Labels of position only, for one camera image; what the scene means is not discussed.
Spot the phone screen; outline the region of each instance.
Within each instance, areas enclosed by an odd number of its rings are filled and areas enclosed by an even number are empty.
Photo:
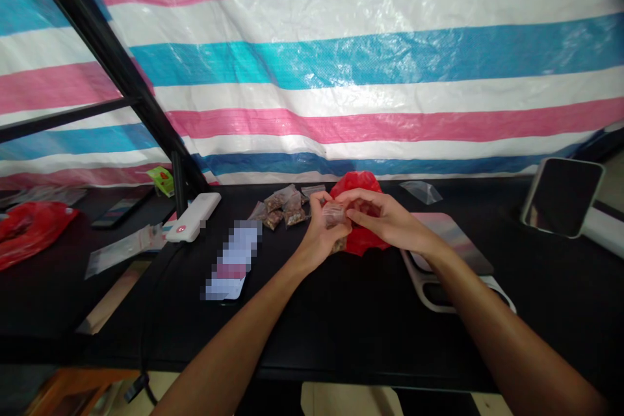
[[[524,223],[534,228],[575,237],[592,206],[603,167],[573,159],[548,159],[533,197],[525,209]]]
[[[216,301],[238,299],[261,241],[262,222],[237,221],[230,229],[216,263],[211,265],[210,278],[206,278],[201,298]]]

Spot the table surface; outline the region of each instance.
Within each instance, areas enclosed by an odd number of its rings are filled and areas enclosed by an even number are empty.
[[[91,252],[162,222],[174,210],[173,199],[154,194],[115,229],[91,229],[130,189],[89,189],[73,206],[80,213],[56,242],[0,272],[0,343],[16,337],[41,344],[67,336],[102,299],[128,261],[85,280]]]
[[[519,316],[602,392],[615,391],[624,381],[623,261],[584,237],[565,239],[517,222],[530,179],[432,183],[443,200],[430,206],[398,183],[382,182],[382,189],[409,211],[453,217],[493,264]],[[240,301],[228,306],[200,300],[228,228],[282,186],[215,187],[223,198],[206,230],[182,247],[156,285],[176,251],[165,247],[94,337],[83,361],[136,367],[139,318],[150,308],[156,319],[146,333],[148,368],[181,371],[303,237],[303,224],[288,231],[281,224],[274,233],[265,229]],[[266,345],[259,377],[496,391],[459,318],[421,304],[396,248],[369,250],[362,258],[329,257],[293,294]]]

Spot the white stripe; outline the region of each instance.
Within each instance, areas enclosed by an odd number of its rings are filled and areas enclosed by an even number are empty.
[[[184,137],[191,153],[201,156],[231,153],[313,153],[332,159],[478,159],[494,156],[525,156],[554,153],[566,146],[587,141],[594,132],[562,133],[553,136],[508,138],[491,142],[370,141],[319,144],[306,136],[226,135],[213,138]]]
[[[0,161],[0,177],[13,174],[52,174],[65,169],[124,168],[143,164],[169,164],[160,147],[121,153],[55,154],[28,161]]]
[[[525,111],[624,96],[624,67],[541,77],[283,90],[273,84],[159,86],[166,111],[289,109],[303,117]]]
[[[58,112],[70,111],[72,109],[78,109],[88,104],[82,104],[78,106],[67,107],[55,107],[53,109],[37,109],[37,110],[23,110],[21,112],[13,112],[11,114],[0,115],[0,125],[15,124],[17,122],[24,122],[28,119],[42,117],[50,114],[56,114]],[[137,124],[141,120],[137,114],[129,107],[123,107],[121,109],[106,112],[94,117],[78,120],[76,122],[67,123],[60,127],[54,127],[50,131],[63,131],[63,130],[78,130],[78,129],[90,129],[99,127],[113,127],[115,125],[127,125]]]
[[[623,0],[214,0],[177,7],[139,3],[109,7],[128,46],[309,41],[551,23],[622,10]]]
[[[535,174],[537,166],[529,166],[520,172],[497,172],[485,174],[395,174],[376,175],[377,180],[425,180],[425,179],[474,179],[480,177],[513,177],[531,176]],[[320,174],[319,172],[302,172],[301,174],[286,174],[282,172],[232,172],[218,177],[221,185],[234,184],[265,184],[265,183],[303,183],[336,182],[341,177],[337,175]]]
[[[0,75],[53,66],[95,62],[72,27],[19,32],[0,38]]]

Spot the smartphone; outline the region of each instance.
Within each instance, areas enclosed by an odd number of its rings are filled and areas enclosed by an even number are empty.
[[[574,239],[600,188],[605,168],[595,162],[546,158],[533,179],[520,221]]]
[[[153,185],[139,185],[130,190],[106,213],[91,223],[94,229],[114,229],[154,193]]]
[[[262,222],[237,221],[229,230],[216,263],[211,265],[210,278],[206,278],[201,299],[220,301],[224,305],[236,302],[241,297],[261,242]]]

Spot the dried food packet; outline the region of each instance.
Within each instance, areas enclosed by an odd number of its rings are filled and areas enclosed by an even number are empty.
[[[325,184],[321,185],[313,185],[312,187],[302,187],[301,193],[304,195],[303,202],[308,202],[310,200],[310,195],[316,192],[324,192]]]
[[[345,207],[339,205],[338,203],[328,201],[323,206],[323,218],[325,219],[325,227],[328,229],[331,229],[332,227],[337,226],[340,223],[345,223]],[[336,252],[340,252],[344,249],[346,249],[346,236],[341,237],[336,242],[334,242],[333,246],[331,247],[330,254],[335,254]]]
[[[268,227],[271,231],[275,231],[275,228],[278,226],[283,217],[284,212],[282,210],[271,211],[267,214],[266,218],[262,220],[262,224]]]
[[[301,192],[292,195],[284,205],[286,228],[306,220],[306,212],[301,208]]]
[[[299,192],[294,187],[294,184],[290,184],[288,187],[277,190],[273,193],[273,195],[265,200],[266,210],[270,213],[278,208],[282,208],[295,193]]]

